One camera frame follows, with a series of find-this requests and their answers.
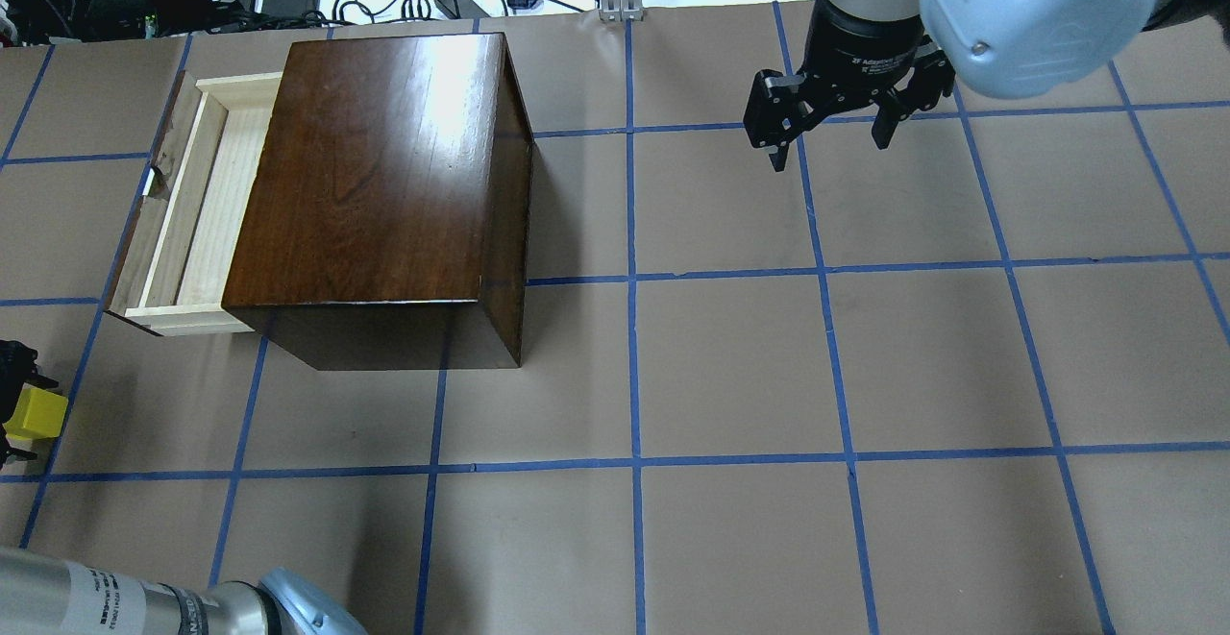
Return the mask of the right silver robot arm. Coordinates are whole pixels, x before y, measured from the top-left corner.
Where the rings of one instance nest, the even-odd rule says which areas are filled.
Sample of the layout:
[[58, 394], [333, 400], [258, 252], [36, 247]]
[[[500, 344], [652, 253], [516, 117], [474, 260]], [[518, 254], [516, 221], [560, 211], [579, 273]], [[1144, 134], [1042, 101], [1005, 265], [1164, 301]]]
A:
[[873, 107], [873, 143], [886, 149], [958, 81], [989, 98], [1033, 98], [1084, 79], [1137, 34], [1203, 16], [1226, 22], [1228, 0], [814, 0], [800, 66], [752, 79], [744, 132], [781, 171], [804, 132]]

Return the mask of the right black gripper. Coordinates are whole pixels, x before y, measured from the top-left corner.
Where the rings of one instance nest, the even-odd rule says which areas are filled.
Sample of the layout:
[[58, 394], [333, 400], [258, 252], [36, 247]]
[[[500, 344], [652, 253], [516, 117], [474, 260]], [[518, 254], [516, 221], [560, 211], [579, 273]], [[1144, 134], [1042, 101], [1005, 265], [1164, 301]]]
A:
[[743, 127], [752, 148], [784, 172], [788, 150], [833, 114], [875, 106], [875, 148], [889, 148], [897, 127], [952, 96], [956, 70], [938, 44], [922, 39], [811, 39], [796, 74], [763, 69], [752, 76]]

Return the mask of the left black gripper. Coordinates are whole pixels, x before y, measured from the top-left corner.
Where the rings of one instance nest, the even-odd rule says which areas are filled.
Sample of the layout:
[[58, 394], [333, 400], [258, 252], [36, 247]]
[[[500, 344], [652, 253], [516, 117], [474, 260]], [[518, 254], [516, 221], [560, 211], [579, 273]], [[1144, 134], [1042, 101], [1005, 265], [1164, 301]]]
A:
[[[1, 341], [1, 394], [4, 396], [18, 396], [22, 386], [30, 385], [37, 389], [62, 394], [62, 381], [41, 374], [38, 365], [38, 351], [14, 340]], [[1, 469], [12, 464], [34, 463], [38, 460], [38, 452], [21, 450], [10, 441], [9, 431], [1, 429]]]

